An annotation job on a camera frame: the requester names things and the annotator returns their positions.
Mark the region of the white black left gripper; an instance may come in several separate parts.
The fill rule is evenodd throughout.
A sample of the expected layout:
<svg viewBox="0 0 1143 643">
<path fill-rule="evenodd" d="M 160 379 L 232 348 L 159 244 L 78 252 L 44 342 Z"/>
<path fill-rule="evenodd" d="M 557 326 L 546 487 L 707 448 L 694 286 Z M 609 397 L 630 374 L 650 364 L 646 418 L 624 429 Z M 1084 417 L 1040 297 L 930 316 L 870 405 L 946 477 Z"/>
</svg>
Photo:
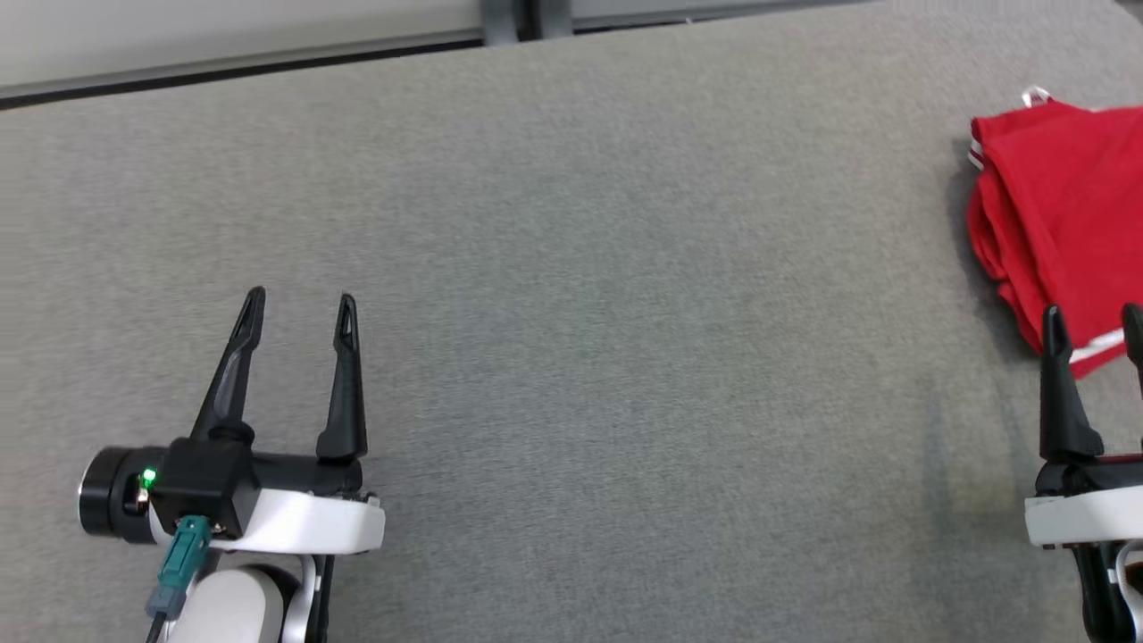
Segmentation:
<svg viewBox="0 0 1143 643">
<path fill-rule="evenodd" d="M 254 429 L 243 420 L 253 353 L 259 346 L 266 289 L 246 294 L 221 355 L 191 439 L 250 445 Z M 336 353 L 326 427 L 317 456 L 255 455 L 261 492 L 239 539 L 219 538 L 224 552 L 282 555 L 355 555 L 379 549 L 387 516 L 375 496 L 363 492 L 359 457 L 368 453 L 358 306 L 339 296 L 331 347 Z"/>
</svg>

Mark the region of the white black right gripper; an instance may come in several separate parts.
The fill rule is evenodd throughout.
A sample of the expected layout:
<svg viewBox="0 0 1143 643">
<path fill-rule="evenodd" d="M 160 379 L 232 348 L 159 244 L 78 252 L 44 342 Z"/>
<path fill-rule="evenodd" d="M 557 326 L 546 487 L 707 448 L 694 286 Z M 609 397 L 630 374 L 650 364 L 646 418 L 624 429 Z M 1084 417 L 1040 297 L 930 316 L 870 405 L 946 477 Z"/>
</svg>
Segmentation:
<svg viewBox="0 0 1143 643">
<path fill-rule="evenodd" d="M 1143 310 L 1122 307 L 1126 355 L 1143 388 Z M 1045 464 L 1025 500 L 1029 541 L 1074 547 L 1142 537 L 1142 456 L 1104 455 L 1090 427 L 1070 361 L 1073 345 L 1058 305 L 1042 314 L 1040 441 Z"/>
</svg>

